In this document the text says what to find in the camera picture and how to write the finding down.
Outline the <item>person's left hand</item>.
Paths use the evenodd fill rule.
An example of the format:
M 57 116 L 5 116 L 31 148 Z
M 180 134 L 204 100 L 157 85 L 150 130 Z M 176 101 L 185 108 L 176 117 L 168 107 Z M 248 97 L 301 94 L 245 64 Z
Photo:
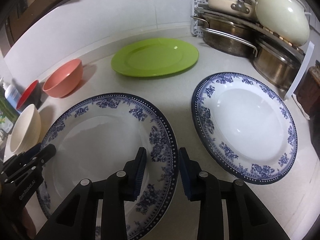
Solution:
M 21 214 L 18 215 L 17 219 L 12 224 L 12 228 L 18 239 L 34 239 L 36 236 L 35 224 L 26 207 L 22 209 Z

